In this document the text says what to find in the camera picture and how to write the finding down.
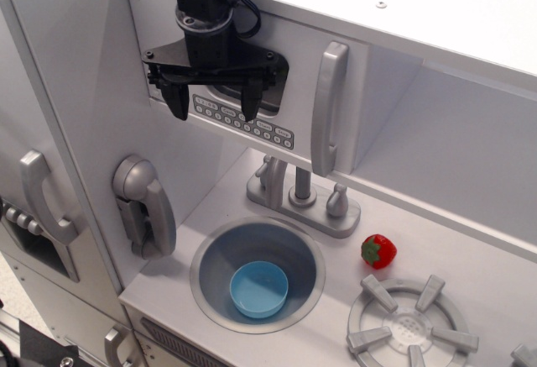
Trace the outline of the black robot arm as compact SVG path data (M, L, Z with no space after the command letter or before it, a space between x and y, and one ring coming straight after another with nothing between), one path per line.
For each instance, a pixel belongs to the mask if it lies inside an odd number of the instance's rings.
M242 3L256 18L251 0L176 0L176 22L184 38L143 53L148 82L156 86L171 112L188 117L191 86L236 87L245 119L257 117L263 93L283 83L287 60L277 52L247 43L261 28L257 22L239 32L234 8Z

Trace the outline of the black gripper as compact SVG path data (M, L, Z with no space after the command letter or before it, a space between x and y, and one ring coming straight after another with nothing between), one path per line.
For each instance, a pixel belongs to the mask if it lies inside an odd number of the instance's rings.
M285 83L285 58L250 44L234 32L211 37L187 34L168 45L142 53L149 83L161 89L172 114L185 121L190 86L241 87L241 109L247 122L257 117L263 89Z

